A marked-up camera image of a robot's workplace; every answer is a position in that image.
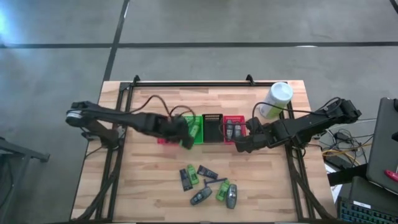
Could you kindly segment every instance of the gray floor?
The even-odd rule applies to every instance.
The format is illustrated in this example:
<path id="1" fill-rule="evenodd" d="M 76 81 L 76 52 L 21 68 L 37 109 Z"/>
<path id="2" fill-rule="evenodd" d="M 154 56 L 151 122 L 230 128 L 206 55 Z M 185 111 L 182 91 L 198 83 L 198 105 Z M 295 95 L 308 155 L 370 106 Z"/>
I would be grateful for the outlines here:
<path id="1" fill-rule="evenodd" d="M 123 0 L 2 0 L 4 43 L 111 43 Z M 121 42 L 398 41 L 388 0 L 133 0 Z M 70 103 L 96 102 L 110 49 L 0 49 L 0 136 L 51 153 L 32 161 L 13 223 L 66 221 L 86 141 L 65 124 Z M 375 118 L 396 98 L 398 47 L 119 49 L 111 80 L 303 79 L 312 108 L 333 96 Z M 346 126 L 371 134 L 374 122 Z"/>

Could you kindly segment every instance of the white container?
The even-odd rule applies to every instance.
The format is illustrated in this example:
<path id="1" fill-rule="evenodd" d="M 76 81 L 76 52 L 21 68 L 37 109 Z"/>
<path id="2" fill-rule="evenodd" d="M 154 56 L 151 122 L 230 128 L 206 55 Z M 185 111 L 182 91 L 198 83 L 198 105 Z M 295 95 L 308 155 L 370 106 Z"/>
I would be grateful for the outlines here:
<path id="1" fill-rule="evenodd" d="M 285 108 L 292 98 L 292 87 L 287 83 L 277 82 L 271 86 L 271 89 L 269 90 L 268 95 L 263 102 L 278 106 L 280 108 Z M 281 109 L 269 105 L 259 105 L 259 108 L 260 114 L 267 119 L 275 118 L 282 111 Z"/>

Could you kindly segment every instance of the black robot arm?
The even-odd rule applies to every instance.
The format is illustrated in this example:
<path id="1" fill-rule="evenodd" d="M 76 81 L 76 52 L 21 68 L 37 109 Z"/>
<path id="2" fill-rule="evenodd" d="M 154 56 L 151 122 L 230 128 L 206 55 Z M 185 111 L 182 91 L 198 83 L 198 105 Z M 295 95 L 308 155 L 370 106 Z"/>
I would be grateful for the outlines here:
<path id="1" fill-rule="evenodd" d="M 67 112 L 66 122 L 70 126 L 87 129 L 91 134 L 98 136 L 106 147 L 117 148 L 118 130 L 107 129 L 98 120 L 127 125 L 148 136 L 173 142 L 182 141 L 182 146 L 187 149 L 193 145 L 193 138 L 188 133 L 188 124 L 179 115 L 169 117 L 157 113 L 125 113 L 82 101 L 72 103 Z"/>
<path id="2" fill-rule="evenodd" d="M 235 139 L 238 152 L 252 152 L 263 147 L 273 148 L 290 142 L 304 147 L 312 136 L 334 124 L 354 123 L 361 116 L 350 100 L 339 99 L 330 105 L 297 119 L 280 119 L 261 124 L 257 117 L 246 121 L 249 135 Z"/>

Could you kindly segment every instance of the wooden table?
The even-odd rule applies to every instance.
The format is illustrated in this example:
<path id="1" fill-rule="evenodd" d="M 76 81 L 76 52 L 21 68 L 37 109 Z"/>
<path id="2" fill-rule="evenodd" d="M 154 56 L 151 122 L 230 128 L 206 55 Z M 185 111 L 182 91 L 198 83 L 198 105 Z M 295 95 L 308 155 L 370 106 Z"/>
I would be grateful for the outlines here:
<path id="1" fill-rule="evenodd" d="M 294 89 L 292 100 L 296 110 L 310 110 L 302 80 L 288 81 Z M 99 104 L 115 108 L 120 82 L 104 82 Z M 267 87 L 145 87 L 134 88 L 132 106 L 137 108 L 151 95 L 164 98 L 169 109 L 187 105 L 196 114 L 241 114 L 250 118 L 252 107 L 267 95 Z M 153 99 L 145 112 L 165 114 L 160 101 Z M 256 112 L 263 123 L 266 122 Z M 98 148 L 91 142 L 88 152 Z M 85 160 L 73 207 L 72 218 L 78 217 L 91 203 L 100 188 L 106 150 Z M 336 215 L 333 198 L 319 148 L 308 147 L 304 157 L 311 191 L 332 215 Z M 184 192 L 180 169 L 187 164 L 199 165 L 227 177 L 238 186 L 238 202 L 234 210 L 226 208 L 212 195 L 193 207 L 190 198 L 203 188 L 201 182 Z M 213 192 L 219 184 L 213 184 Z M 305 200 L 301 192 L 303 209 Z M 234 145 L 197 145 L 191 151 L 178 146 L 163 146 L 153 137 L 129 128 L 115 204 L 116 222 L 272 222 L 295 221 L 292 186 L 284 147 L 261 149 L 251 154 L 238 153 Z"/>

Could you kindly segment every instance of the black basket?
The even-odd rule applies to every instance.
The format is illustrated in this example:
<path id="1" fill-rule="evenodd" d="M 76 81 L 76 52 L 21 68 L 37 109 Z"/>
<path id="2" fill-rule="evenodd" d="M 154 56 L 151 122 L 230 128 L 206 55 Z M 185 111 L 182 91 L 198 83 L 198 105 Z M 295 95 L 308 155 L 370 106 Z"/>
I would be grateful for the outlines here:
<path id="1" fill-rule="evenodd" d="M 203 142 L 214 143 L 223 142 L 224 137 L 220 132 L 223 122 L 222 114 L 203 114 Z"/>

